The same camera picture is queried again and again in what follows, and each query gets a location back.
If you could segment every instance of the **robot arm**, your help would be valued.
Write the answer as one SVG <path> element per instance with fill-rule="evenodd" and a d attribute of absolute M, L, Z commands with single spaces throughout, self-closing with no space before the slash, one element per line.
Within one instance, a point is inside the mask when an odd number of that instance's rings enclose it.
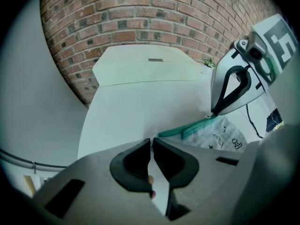
<path fill-rule="evenodd" d="M 224 115 L 268 94 L 296 46 L 296 38 L 279 14 L 255 25 L 246 39 L 234 41 L 212 75 L 211 111 Z M 233 74 L 239 85 L 228 94 Z"/>

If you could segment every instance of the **black cable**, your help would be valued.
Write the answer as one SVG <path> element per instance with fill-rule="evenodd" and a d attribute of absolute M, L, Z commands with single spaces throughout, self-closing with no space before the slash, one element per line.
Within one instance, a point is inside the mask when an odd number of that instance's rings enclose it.
<path fill-rule="evenodd" d="M 257 131 L 257 129 L 256 129 L 254 123 L 253 123 L 253 121 L 250 119 L 250 116 L 249 116 L 249 110 L 248 110 L 248 104 L 246 104 L 246 109 L 247 109 L 247 115 L 248 115 L 248 118 L 249 118 L 249 122 L 250 122 L 251 125 L 253 126 L 253 128 L 254 128 L 254 130 L 255 130 L 257 136 L 260 137 L 260 138 L 263 138 L 262 136 L 259 135 L 259 133 L 258 133 L 258 131 Z"/>

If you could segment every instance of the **green strap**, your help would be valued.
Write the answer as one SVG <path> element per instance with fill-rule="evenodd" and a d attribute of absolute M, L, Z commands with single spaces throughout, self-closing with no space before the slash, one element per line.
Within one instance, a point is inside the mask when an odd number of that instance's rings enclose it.
<path fill-rule="evenodd" d="M 160 132 L 158 134 L 158 137 L 171 137 L 181 134 L 181 139 L 184 139 L 192 133 L 195 133 L 197 130 L 207 126 L 208 124 L 211 124 L 216 117 L 217 115 L 213 114 L 210 118 L 205 118 L 181 127 L 176 127 L 167 131 Z"/>

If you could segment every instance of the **white cloth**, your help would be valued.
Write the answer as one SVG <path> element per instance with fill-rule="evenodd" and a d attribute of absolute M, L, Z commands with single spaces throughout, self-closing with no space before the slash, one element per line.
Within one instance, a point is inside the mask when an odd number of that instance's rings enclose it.
<path fill-rule="evenodd" d="M 247 141 L 241 131 L 226 116 L 218 116 L 215 121 L 181 140 L 181 143 L 226 151 L 243 152 Z"/>

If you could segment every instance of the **brick wall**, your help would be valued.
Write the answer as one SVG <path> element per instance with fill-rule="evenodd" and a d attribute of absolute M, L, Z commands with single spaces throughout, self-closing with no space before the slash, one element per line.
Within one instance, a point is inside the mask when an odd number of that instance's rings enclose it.
<path fill-rule="evenodd" d="M 98 88 L 91 69 L 109 46 L 173 46 L 197 62 L 217 62 L 230 42 L 276 11 L 271 0 L 41 0 L 53 60 L 87 105 Z"/>

